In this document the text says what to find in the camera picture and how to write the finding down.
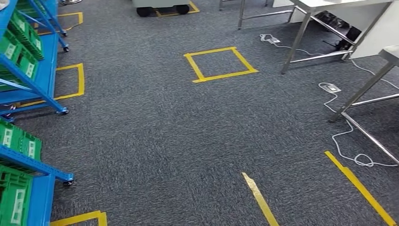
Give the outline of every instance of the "metal table frame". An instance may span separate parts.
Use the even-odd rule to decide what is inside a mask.
[[[223,2],[225,1],[233,1],[233,0],[219,0],[219,11],[223,10]],[[268,6],[269,5],[269,0],[266,0],[264,6]]]
[[[367,138],[369,138],[374,144],[376,144],[381,150],[383,150],[389,157],[391,157],[397,164],[399,164],[399,160],[394,157],[394,155],[384,147],[376,138],[374,138],[367,130],[361,127],[352,117],[350,117],[345,111],[348,108],[367,105],[375,102],[380,102],[383,100],[389,100],[393,98],[399,97],[399,94],[390,95],[386,97],[380,97],[372,100],[366,100],[362,102],[358,101],[370,88],[372,88],[380,79],[383,78],[394,66],[399,65],[399,46],[391,46],[385,47],[380,55],[388,60],[388,63],[373,76],[354,96],[352,96],[344,106],[342,106],[334,115],[329,119],[329,122],[335,122],[340,115],[345,117],[352,125],[358,128]]]
[[[284,10],[284,11],[279,11],[279,12],[273,12],[273,13],[267,13],[267,14],[260,14],[260,15],[254,15],[254,16],[247,16],[244,17],[244,9],[245,9],[245,1],[246,0],[241,0],[241,8],[240,8],[240,12],[239,12],[239,22],[238,22],[238,30],[241,30],[242,28],[242,21],[243,20],[247,20],[247,19],[252,19],[252,18],[258,18],[258,17],[265,17],[265,16],[274,16],[274,15],[280,15],[280,14],[287,14],[290,13],[290,17],[288,19],[288,22],[291,20],[291,17],[294,13],[295,10],[298,10],[302,13],[305,14],[305,18],[302,21],[302,25],[299,28],[298,34],[296,35],[296,38],[294,40],[294,43],[292,44],[292,49],[290,50],[286,62],[284,63],[283,68],[281,69],[281,74],[285,74],[289,68],[289,65],[291,63],[299,63],[299,62],[303,62],[303,61],[308,61],[308,60],[315,60],[315,59],[320,59],[320,58],[326,58],[326,57],[333,57],[333,56],[338,56],[338,55],[344,55],[344,57],[348,57],[349,53],[352,53],[356,50],[357,46],[363,41],[364,37],[367,35],[367,33],[371,30],[371,28],[375,25],[375,23],[380,19],[380,17],[384,14],[384,12],[386,11],[386,9],[391,5],[392,1],[386,1],[386,6],[381,10],[381,13],[375,18],[375,20],[371,23],[371,25],[367,28],[366,31],[364,31],[362,33],[362,36],[358,39],[357,42],[353,42],[352,40],[348,39],[344,34],[340,33],[339,31],[337,31],[336,29],[334,29],[333,27],[329,26],[328,24],[322,22],[321,20],[317,19],[316,17],[312,16],[312,14],[316,13],[316,12],[320,12],[323,10],[329,10],[329,9],[336,9],[336,8],[340,8],[340,7],[345,7],[345,4],[336,4],[336,5],[328,5],[328,6],[322,6],[322,7],[309,7],[306,4],[303,3],[303,0],[290,0],[291,2],[293,2],[295,4],[294,8],[291,10]],[[368,2],[366,0],[364,1],[358,1],[358,2],[352,2],[351,4],[348,4],[348,6],[362,6],[362,5],[367,5],[367,4],[372,4],[370,2],[370,0],[368,0]],[[299,59],[299,60],[293,60],[294,55],[295,55],[295,51],[296,49],[298,49],[299,44],[302,40],[303,34],[305,33],[306,27],[309,24],[309,21],[313,19],[314,21],[316,21],[317,23],[321,24],[322,26],[324,26],[325,28],[327,28],[328,30],[330,30],[331,32],[333,32],[334,34],[336,34],[337,36],[339,36],[340,38],[346,40],[347,42],[349,42],[352,45],[352,48],[350,50],[344,50],[344,51],[337,51],[337,52],[332,52],[329,54],[324,54],[324,55],[320,55],[320,56],[313,56],[313,57],[309,57],[309,58],[304,58],[304,59]]]

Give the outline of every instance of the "yellow tape square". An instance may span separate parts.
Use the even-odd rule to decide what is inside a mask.
[[[216,52],[222,52],[222,51],[232,51],[236,57],[241,61],[241,63],[247,68],[246,71],[243,72],[235,72],[235,73],[229,73],[229,74],[221,74],[221,75],[214,75],[210,77],[205,77],[198,65],[195,63],[194,59],[192,56],[196,55],[203,55],[203,54],[208,54],[208,53],[216,53]],[[223,79],[223,78],[228,78],[228,77],[233,77],[233,76],[238,76],[238,75],[244,75],[244,74],[250,74],[250,73],[255,73],[259,72],[257,69],[253,68],[248,61],[237,51],[237,47],[226,47],[226,48],[217,48],[217,49],[212,49],[212,50],[206,50],[206,51],[201,51],[201,52],[195,52],[195,53],[186,53],[184,55],[188,62],[190,63],[191,67],[193,68],[194,72],[196,73],[198,79],[193,80],[193,82],[204,82],[204,81],[210,81],[210,80],[215,80],[215,79]]]
[[[192,10],[190,10],[190,11],[188,12],[188,14],[189,14],[189,13],[199,13],[199,12],[200,12],[200,10],[198,9],[198,7],[197,7],[196,5],[194,5],[194,3],[193,3],[192,1],[190,1],[189,5],[190,5],[190,7],[192,8]],[[178,14],[178,13],[165,13],[165,14],[162,14],[162,13],[160,13],[160,12],[158,11],[158,9],[155,8],[154,10],[155,10],[155,12],[157,13],[157,16],[158,16],[158,17],[163,17],[163,16],[177,16],[177,15],[180,15],[180,14]]]
[[[50,222],[50,226],[68,226],[76,223],[84,222],[91,219],[97,219],[98,226],[107,226],[107,214],[105,212],[94,211],[90,213],[85,213],[77,215],[70,218],[65,218],[61,220],[56,220]]]
[[[77,93],[72,93],[68,95],[63,95],[59,97],[55,97],[54,100],[61,100],[61,99],[67,99],[71,97],[78,97],[82,96],[85,94],[85,74],[83,71],[83,63],[77,64],[77,65],[70,65],[70,66],[65,66],[65,67],[58,67],[57,71],[60,70],[67,70],[67,69],[72,69],[72,68],[77,68],[78,69],[78,92]],[[36,105],[36,104],[41,104],[44,103],[44,100],[39,100],[39,101],[34,101],[26,104],[17,104],[17,107],[26,107],[26,106],[31,106],[31,105]]]

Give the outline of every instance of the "green plastic crate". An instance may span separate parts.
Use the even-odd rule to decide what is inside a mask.
[[[8,59],[16,63],[19,54],[21,53],[22,43],[13,35],[10,30],[4,32],[4,36],[0,40],[0,53],[4,53]]]
[[[44,59],[41,38],[18,11],[13,12],[8,28],[36,59]]]
[[[41,151],[41,140],[23,131],[21,138],[20,153],[27,155],[38,161],[41,161],[40,151]]]
[[[11,123],[0,121],[0,144],[19,151],[21,149],[21,138],[23,130]]]
[[[27,226],[33,176],[0,166],[0,226]]]
[[[39,62],[36,60],[36,58],[25,48],[21,48],[21,52],[18,56],[18,59],[16,61],[16,65],[21,69],[22,72],[24,72],[30,79],[33,81],[35,80],[36,77],[36,72],[39,66]],[[13,83],[17,83],[22,86],[26,86],[25,83],[23,83],[20,79],[18,79],[16,76],[14,76],[10,71],[6,70],[1,70],[0,69],[0,78],[4,80],[11,81]],[[8,91],[8,90],[14,90],[16,88],[12,86],[5,85],[3,83],[0,84],[0,91]]]
[[[31,25],[29,25],[28,30],[29,41],[23,44],[37,60],[44,59],[41,38]]]
[[[44,14],[46,14],[46,10],[44,7],[40,4],[39,1],[35,0],[36,5],[39,7],[40,11]],[[25,13],[26,15],[32,17],[32,18],[39,18],[39,14],[36,12],[36,10],[30,5],[30,3],[26,0],[19,0],[16,4],[16,8]]]
[[[17,10],[14,10],[7,28],[19,39],[21,43],[29,41],[29,27],[31,25]]]
[[[16,64],[22,72],[24,72],[30,79],[34,80],[39,62],[26,48],[22,48]]]

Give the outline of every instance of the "white label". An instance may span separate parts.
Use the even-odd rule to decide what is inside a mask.
[[[28,64],[28,69],[26,70],[26,75],[28,75],[29,78],[32,77],[34,68],[35,68],[34,64],[31,64],[31,63]]]
[[[13,213],[11,215],[11,224],[21,224],[22,210],[24,208],[25,190],[17,189],[15,194],[15,203]]]
[[[22,29],[22,31],[25,31],[25,22],[22,20],[18,20],[18,26]]]
[[[36,39],[35,42],[36,42],[36,47],[41,50],[41,42],[40,42],[40,40]]]
[[[8,45],[8,47],[6,49],[6,53],[5,53],[5,55],[8,59],[11,59],[12,55],[14,54],[15,48],[16,48],[16,46],[11,43]]]
[[[3,145],[6,147],[11,147],[12,129],[5,129]]]
[[[36,142],[29,141],[28,156],[33,159],[35,158],[35,147],[36,147]]]

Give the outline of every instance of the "gray carpet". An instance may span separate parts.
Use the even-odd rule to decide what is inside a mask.
[[[249,3],[248,15],[276,11],[262,2]],[[56,185],[52,220],[101,210],[111,226],[267,226],[246,172],[281,226],[385,225],[325,156],[331,150],[399,222],[399,169],[338,157],[330,137],[348,126],[327,123],[331,112],[322,104],[333,96],[318,87],[330,82],[343,90],[331,104],[338,108],[369,74],[330,58],[292,65],[282,76],[288,51],[260,42],[259,34],[291,45],[299,24],[284,24],[287,15],[280,15],[247,20],[237,31],[238,1],[225,3],[223,12],[216,0],[194,3],[200,13],[163,18],[139,18],[129,0],[60,7],[84,13],[66,38],[71,52],[58,64],[84,64],[86,93],[60,101],[71,111],[66,116],[47,108],[16,121],[43,140],[44,162],[75,173],[72,187]],[[311,23],[301,48],[327,53],[333,48],[322,40],[337,39]],[[260,72],[192,82],[185,53],[230,46]],[[206,76],[243,70],[228,52],[195,60]],[[357,62],[373,71],[384,64],[377,56]],[[387,78],[399,84],[398,72]],[[58,93],[74,89],[61,81]],[[396,92],[381,83],[366,97]],[[397,100],[350,113],[399,154]],[[347,156],[392,163],[357,130],[338,140]]]

